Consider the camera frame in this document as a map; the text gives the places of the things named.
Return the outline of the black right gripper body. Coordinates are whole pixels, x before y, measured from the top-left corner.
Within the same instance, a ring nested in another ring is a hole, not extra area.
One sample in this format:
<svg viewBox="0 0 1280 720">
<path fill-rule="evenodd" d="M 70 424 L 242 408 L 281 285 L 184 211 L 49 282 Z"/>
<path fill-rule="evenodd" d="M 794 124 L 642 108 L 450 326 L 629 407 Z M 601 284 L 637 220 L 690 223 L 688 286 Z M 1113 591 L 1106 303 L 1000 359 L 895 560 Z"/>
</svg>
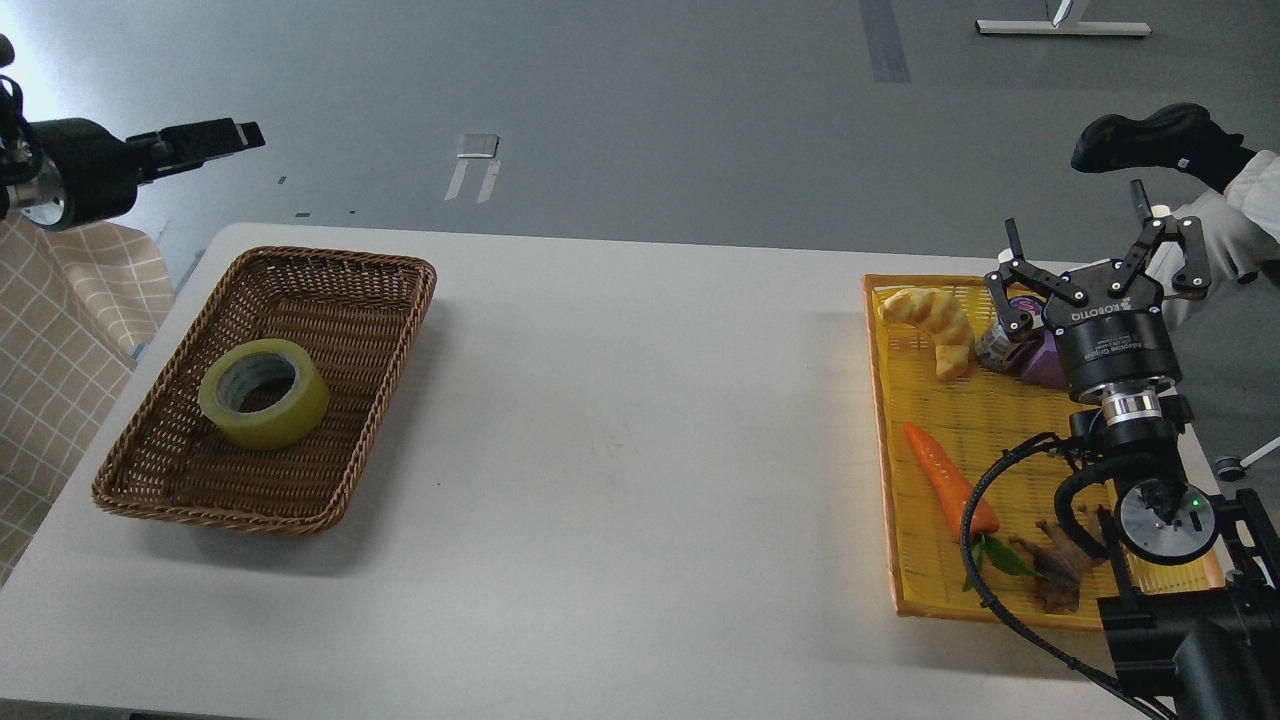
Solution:
<svg viewBox="0 0 1280 720">
<path fill-rule="evenodd" d="M 1183 379 L 1164 320 L 1164 286 L 1138 273 L 1111 295 L 1114 263 L 1059 275 L 1044 310 L 1071 401 L 1100 405 L 1108 386 L 1167 389 Z"/>
</svg>

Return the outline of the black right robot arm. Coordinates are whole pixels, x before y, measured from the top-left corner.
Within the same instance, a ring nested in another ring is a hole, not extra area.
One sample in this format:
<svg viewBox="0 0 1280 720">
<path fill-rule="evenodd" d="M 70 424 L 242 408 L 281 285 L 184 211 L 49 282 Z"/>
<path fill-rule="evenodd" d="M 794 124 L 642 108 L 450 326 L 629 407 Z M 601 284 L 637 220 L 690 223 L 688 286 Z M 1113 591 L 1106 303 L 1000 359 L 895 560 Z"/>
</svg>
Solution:
<svg viewBox="0 0 1280 720">
<path fill-rule="evenodd" d="M 1033 316 L 1010 304 L 1009 288 L 1041 295 L 1042 327 L 1083 410 L 1068 438 L 1032 436 L 977 482 L 959 532 L 966 578 L 1004 625 L 1147 717 L 1275 719 L 1277 533 L 1254 491 L 1207 495 L 1188 479 L 1178 441 L 1193 414 L 1174 391 L 1181 369 L 1164 284 L 1147 273 L 1156 251 L 1174 243 L 1184 256 L 1174 293 L 1202 300 L 1211 277 L 1201 223 L 1160 215 L 1137 179 L 1130 192 L 1140 229 L 1128 252 L 1059 274 L 1030 263 L 1016 223 L 1006 222 L 1009 254 L 984 281 L 998 325 L 1012 342 L 1029 337 Z M 1097 602 L 1112 673 L 1016 619 L 974 559 L 972 519 L 984 492 L 1046 452 L 1073 468 L 1053 496 L 1061 532 L 1115 577 L 1116 594 Z"/>
</svg>

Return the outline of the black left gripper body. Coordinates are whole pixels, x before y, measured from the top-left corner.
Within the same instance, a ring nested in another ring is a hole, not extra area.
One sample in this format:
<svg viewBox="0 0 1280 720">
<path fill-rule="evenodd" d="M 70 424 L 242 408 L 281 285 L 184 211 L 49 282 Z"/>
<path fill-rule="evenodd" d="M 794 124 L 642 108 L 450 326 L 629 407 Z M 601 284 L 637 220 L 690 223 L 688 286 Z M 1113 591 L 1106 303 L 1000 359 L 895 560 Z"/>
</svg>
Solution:
<svg viewBox="0 0 1280 720">
<path fill-rule="evenodd" d="M 26 218 L 46 231 L 69 231 L 127 214 L 138 187 L 154 178 L 155 135 L 120 140 L 83 119 L 35 122 L 44 154 L 38 202 Z"/>
</svg>

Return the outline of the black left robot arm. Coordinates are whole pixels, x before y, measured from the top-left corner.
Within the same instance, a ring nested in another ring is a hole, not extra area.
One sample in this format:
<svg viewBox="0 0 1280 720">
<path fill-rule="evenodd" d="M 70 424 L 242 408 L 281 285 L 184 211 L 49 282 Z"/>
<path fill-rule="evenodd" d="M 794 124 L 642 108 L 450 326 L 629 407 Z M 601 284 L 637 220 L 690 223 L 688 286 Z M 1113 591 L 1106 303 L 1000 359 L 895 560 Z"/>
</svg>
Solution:
<svg viewBox="0 0 1280 720">
<path fill-rule="evenodd" d="M 84 118 L 31 122 L 20 85 L 3 77 L 1 211 L 45 231 L 127 214 L 138 188 L 265 145 L 253 122 L 230 118 L 118 138 Z"/>
</svg>

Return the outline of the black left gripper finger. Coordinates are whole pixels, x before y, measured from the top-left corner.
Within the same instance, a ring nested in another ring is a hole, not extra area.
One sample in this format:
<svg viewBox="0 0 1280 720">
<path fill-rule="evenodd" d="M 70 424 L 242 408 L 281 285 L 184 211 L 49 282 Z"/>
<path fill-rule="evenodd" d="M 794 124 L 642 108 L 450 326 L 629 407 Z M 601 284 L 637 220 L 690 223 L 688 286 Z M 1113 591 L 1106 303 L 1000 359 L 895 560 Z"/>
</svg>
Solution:
<svg viewBox="0 0 1280 720">
<path fill-rule="evenodd" d="M 125 140 L 125 146 L 151 167 L 201 164 L 265 145 L 256 122 L 230 118 L 172 126 Z"/>
<path fill-rule="evenodd" d="M 204 167 L 212 159 L 204 152 L 187 152 L 179 150 L 136 150 L 134 163 L 137 172 L 134 184 L 141 187 L 155 181 L 180 173 L 191 172 Z"/>
</svg>

